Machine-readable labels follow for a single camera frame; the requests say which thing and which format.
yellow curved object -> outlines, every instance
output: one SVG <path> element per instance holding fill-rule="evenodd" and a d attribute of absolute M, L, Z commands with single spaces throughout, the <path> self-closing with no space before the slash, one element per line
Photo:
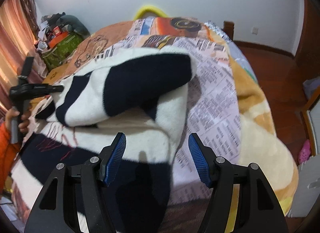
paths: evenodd
<path fill-rule="evenodd" d="M 152 5 L 144 5 L 142 6 L 138 12 L 136 13 L 136 15 L 134 16 L 133 20 L 137 20 L 137 19 L 141 19 L 142 16 L 144 14 L 146 14 L 147 12 L 151 12 L 156 14 L 158 17 L 168 17 L 168 15 L 166 15 L 162 10 L 160 10 L 157 7 L 154 7 Z"/>

orange curtain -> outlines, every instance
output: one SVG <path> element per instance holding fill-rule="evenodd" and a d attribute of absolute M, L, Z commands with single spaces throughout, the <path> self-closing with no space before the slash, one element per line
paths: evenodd
<path fill-rule="evenodd" d="M 23 13 L 20 0 L 5 0 L 0 7 L 0 118 L 1 113 L 11 107 L 9 88 L 17 83 L 25 57 L 34 56 L 31 83 L 41 83 L 47 75 L 47 68 L 36 53 L 36 42 Z"/>

wooden floor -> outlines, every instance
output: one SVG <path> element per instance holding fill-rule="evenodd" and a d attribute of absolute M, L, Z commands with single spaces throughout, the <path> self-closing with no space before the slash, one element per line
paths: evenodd
<path fill-rule="evenodd" d="M 250 62 L 269 102 L 278 138 L 298 163 L 299 152 L 306 140 L 300 111 L 307 103 L 300 69 L 288 56 L 255 48 L 240 49 Z M 286 218 L 286 221 L 289 232 L 293 233 L 302 218 Z"/>

electrical socket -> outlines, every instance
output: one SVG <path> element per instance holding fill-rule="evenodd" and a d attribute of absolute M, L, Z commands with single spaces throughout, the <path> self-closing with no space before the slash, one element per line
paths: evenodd
<path fill-rule="evenodd" d="M 258 35 L 258 27 L 252 27 L 251 33 L 254 35 Z"/>

metal pin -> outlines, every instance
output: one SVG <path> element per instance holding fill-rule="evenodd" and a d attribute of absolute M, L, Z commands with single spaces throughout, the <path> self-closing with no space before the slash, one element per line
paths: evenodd
<path fill-rule="evenodd" d="M 259 169 L 259 165 L 258 164 L 256 164 L 256 163 L 252 163 L 252 164 L 250 164 L 250 167 L 252 168 L 252 169 L 254 169 L 254 170 L 257 170 L 257 169 Z"/>
<path fill-rule="evenodd" d="M 57 166 L 56 166 L 56 168 L 57 168 L 58 170 L 61 170 L 63 167 L 64 167 L 64 164 L 63 164 L 63 163 L 58 163 Z"/>
<path fill-rule="evenodd" d="M 93 156 L 93 157 L 91 157 L 90 162 L 91 163 L 96 163 L 98 160 L 99 160 L 99 157 Z"/>
<path fill-rule="evenodd" d="M 225 162 L 225 159 L 224 159 L 223 157 L 219 156 L 219 157 L 216 158 L 216 161 L 217 161 L 218 163 L 224 163 L 224 162 Z"/>

